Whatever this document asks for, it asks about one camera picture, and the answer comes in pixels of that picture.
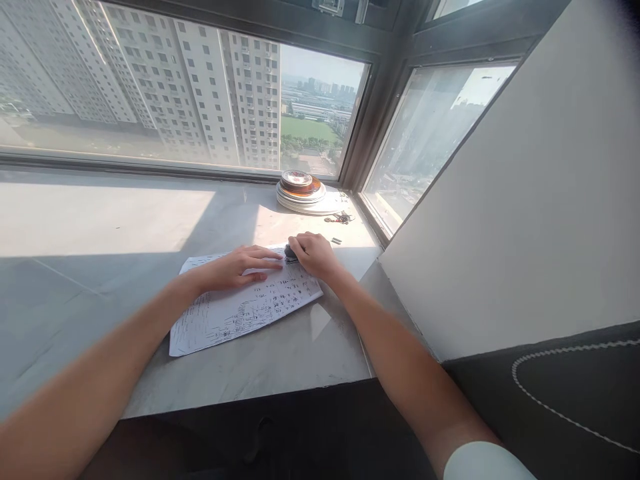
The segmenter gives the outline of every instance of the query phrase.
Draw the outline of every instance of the sky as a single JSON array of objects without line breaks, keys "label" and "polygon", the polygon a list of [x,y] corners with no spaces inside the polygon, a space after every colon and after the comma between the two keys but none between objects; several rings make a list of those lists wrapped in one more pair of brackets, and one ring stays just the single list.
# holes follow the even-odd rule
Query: sky
[{"label": "sky", "polygon": [[326,83],[337,83],[358,90],[365,64],[290,45],[280,45],[283,75],[312,77]]}]

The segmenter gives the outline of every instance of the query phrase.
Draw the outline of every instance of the hand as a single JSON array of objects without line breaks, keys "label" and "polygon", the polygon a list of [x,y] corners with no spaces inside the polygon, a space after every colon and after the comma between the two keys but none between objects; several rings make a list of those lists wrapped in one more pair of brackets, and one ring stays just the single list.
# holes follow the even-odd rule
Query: hand
[{"label": "hand", "polygon": [[183,275],[193,282],[200,295],[211,290],[234,289],[267,279],[267,274],[264,272],[243,275],[245,270],[282,270],[280,262],[267,260],[267,258],[280,260],[282,255],[258,245],[242,246],[218,260],[200,265]]},{"label": "hand", "polygon": [[330,276],[346,272],[331,244],[319,233],[299,233],[289,237],[289,244],[305,270],[320,280],[327,282]]}]

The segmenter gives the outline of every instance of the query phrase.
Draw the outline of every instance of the left hand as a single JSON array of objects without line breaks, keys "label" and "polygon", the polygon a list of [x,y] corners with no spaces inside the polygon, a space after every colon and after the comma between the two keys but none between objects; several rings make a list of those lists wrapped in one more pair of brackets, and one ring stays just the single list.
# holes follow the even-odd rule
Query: left hand
[{"label": "left hand", "polygon": [[212,290],[234,289],[267,279],[267,274],[264,272],[243,275],[245,270],[282,270],[280,262],[267,260],[268,258],[280,260],[282,255],[259,245],[241,246],[224,257],[200,265],[183,275],[194,282],[200,295]]}]

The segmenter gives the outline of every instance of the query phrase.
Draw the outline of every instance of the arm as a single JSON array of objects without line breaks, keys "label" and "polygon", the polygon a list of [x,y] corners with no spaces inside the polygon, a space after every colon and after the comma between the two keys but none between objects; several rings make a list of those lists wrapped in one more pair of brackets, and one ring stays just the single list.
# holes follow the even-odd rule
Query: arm
[{"label": "arm", "polygon": [[472,441],[500,444],[443,368],[340,265],[322,235],[289,244],[300,263],[344,303],[385,392],[420,440],[438,478],[451,454]]},{"label": "arm", "polygon": [[76,478],[104,443],[147,362],[202,293],[267,278],[281,269],[263,247],[241,247],[170,282],[153,300],[84,352],[0,426],[0,478]]}]

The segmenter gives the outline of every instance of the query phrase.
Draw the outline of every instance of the forearm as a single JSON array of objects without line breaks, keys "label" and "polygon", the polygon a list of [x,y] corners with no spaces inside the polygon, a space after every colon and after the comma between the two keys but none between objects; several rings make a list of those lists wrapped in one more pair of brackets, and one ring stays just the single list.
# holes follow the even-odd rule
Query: forearm
[{"label": "forearm", "polygon": [[456,448],[497,443],[440,364],[346,272],[327,282],[349,312],[380,384],[422,443],[440,476]]},{"label": "forearm", "polygon": [[149,359],[199,292],[178,277],[0,427],[0,478],[76,478],[119,420]]}]

